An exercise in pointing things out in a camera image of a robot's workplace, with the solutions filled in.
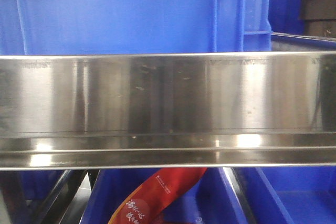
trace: metal rail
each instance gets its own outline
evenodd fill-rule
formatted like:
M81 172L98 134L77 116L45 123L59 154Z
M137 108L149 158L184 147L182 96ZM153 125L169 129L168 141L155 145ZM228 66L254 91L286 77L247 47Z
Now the metal rail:
M336 51L0 57L0 169L336 164Z

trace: red packaging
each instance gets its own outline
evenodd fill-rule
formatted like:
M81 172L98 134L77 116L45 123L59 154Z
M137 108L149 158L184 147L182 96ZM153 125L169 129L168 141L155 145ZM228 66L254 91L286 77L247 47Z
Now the red packaging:
M117 208L108 224L149 224L192 188L206 168L163 168L149 177Z

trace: blue plastic bin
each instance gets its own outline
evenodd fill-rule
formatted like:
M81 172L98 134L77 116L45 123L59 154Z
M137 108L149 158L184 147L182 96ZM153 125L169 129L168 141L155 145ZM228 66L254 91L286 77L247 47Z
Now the blue plastic bin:
M301 0L270 0L269 21L272 30L279 33L303 34L304 21L300 19Z
M0 0L0 53L270 50L268 1Z
M116 208L156 170L102 170L80 224L107 224ZM163 213L164 220L171 222L247 224L222 168L209 168L199 183Z
M259 224L336 223L336 167L240 171Z
M34 170L20 172L26 199L44 199L63 173L62 170Z

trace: stainless steel bar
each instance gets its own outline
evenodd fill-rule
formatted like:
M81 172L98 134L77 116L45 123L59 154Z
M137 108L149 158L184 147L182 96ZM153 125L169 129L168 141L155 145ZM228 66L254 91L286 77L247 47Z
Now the stainless steel bar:
M323 51L335 50L336 39L273 33L273 51Z
M66 170L32 214L33 224L60 223L85 177L85 170Z
M240 206L244 212L244 215L247 219L247 222L249 224L257 224L257 221L254 217L254 214L251 210L251 207L247 201L245 192L243 188L241 187L240 181L238 179L238 176L236 175L236 171L234 168L224 167L223 168L224 173L230 183L230 187L235 192L235 195L240 203Z
M29 224L30 221L19 172L0 172L0 223Z
M336 51L0 57L0 169L329 165L335 133Z

